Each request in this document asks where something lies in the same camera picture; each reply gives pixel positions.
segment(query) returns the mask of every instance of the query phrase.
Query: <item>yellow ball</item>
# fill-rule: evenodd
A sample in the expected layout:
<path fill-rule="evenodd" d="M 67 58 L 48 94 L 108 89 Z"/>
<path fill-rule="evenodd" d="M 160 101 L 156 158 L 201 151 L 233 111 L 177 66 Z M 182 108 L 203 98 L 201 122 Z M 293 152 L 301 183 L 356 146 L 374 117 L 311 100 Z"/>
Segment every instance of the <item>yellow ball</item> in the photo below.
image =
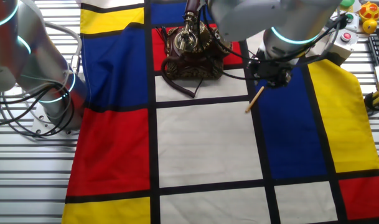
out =
<path fill-rule="evenodd" d="M 373 19 L 367 20 L 363 23 L 362 25 L 363 30 L 368 33 L 372 34 L 376 31 L 377 29 L 377 21 L 374 21 Z"/>

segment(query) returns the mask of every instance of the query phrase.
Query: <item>red square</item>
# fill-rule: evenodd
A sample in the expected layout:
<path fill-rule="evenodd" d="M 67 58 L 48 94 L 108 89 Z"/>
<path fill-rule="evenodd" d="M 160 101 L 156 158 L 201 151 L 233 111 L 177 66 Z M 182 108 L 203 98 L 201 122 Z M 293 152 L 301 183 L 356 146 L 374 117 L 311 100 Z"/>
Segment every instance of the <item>red square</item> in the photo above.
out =
<path fill-rule="evenodd" d="M 164 42 L 157 33 L 156 29 L 152 30 L 152 44 L 153 44 L 153 65 L 155 71 L 160 71 L 163 60 L 167 57 L 164 53 Z M 238 54 L 241 53 L 240 45 L 238 42 L 233 43 L 232 50 Z M 224 65 L 238 65 L 242 64 L 242 59 L 236 55 L 230 54 L 224 58 Z"/>
<path fill-rule="evenodd" d="M 340 180 L 349 220 L 379 217 L 379 177 Z"/>
<path fill-rule="evenodd" d="M 85 110 L 67 196 L 149 189 L 147 109 Z"/>

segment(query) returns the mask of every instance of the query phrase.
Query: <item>white square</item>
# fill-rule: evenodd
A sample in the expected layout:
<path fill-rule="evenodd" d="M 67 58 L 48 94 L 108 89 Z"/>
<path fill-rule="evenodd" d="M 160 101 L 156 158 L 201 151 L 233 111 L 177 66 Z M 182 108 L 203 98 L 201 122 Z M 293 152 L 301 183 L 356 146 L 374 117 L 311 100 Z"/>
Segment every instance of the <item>white square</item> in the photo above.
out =
<path fill-rule="evenodd" d="M 160 197 L 162 224 L 269 224 L 263 187 Z"/>
<path fill-rule="evenodd" d="M 248 102 L 157 110 L 160 187 L 262 179 Z"/>
<path fill-rule="evenodd" d="M 238 77 L 245 77 L 245 72 L 243 69 L 228 70 L 227 73 Z M 173 80 L 173 82 L 192 92 L 195 92 L 200 80 Z M 173 89 L 161 76 L 156 77 L 155 84 L 157 102 L 192 99 L 190 96 Z M 197 91 L 196 99 L 243 96 L 247 94 L 246 81 L 229 78 L 223 75 L 218 80 L 204 80 Z"/>
<path fill-rule="evenodd" d="M 282 224 L 337 220 L 328 182 L 277 186 L 275 192 Z"/>
<path fill-rule="evenodd" d="M 248 38 L 247 41 L 247 47 L 249 50 L 257 54 L 257 51 L 259 48 L 265 49 L 265 46 L 263 44 L 263 38 L 264 38 L 264 31 L 259 32 L 258 34 L 254 35 L 253 37 Z"/>

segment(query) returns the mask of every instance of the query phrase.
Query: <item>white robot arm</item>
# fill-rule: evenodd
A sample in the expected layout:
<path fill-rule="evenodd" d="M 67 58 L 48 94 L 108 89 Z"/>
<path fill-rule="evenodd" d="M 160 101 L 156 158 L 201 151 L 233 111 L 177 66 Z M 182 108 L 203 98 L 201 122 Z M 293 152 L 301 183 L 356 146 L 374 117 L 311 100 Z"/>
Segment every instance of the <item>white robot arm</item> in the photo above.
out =
<path fill-rule="evenodd" d="M 25 91 L 49 81 L 63 83 L 75 107 L 66 128 L 78 129 L 87 88 L 72 70 L 49 39 L 42 14 L 31 0 L 0 0 L 0 91 L 15 83 Z M 51 90 L 40 99 L 49 120 L 59 126 L 67 124 L 73 111 L 66 109 L 63 97 L 64 93 Z M 64 111 L 69 113 L 61 122 Z"/>

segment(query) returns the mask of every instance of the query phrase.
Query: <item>red button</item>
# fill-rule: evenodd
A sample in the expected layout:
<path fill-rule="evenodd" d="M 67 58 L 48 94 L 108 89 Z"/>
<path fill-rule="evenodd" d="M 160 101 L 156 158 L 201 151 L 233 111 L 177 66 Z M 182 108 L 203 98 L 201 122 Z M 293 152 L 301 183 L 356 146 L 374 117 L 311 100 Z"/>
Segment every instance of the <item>red button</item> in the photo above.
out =
<path fill-rule="evenodd" d="M 351 39 L 351 34 L 349 34 L 349 33 L 345 33 L 345 34 L 344 34 L 344 38 L 346 38 L 346 39 Z"/>
<path fill-rule="evenodd" d="M 349 33 L 344 33 L 342 36 L 341 36 L 341 40 L 343 40 L 343 42 L 349 42 L 351 40 L 351 34 Z"/>

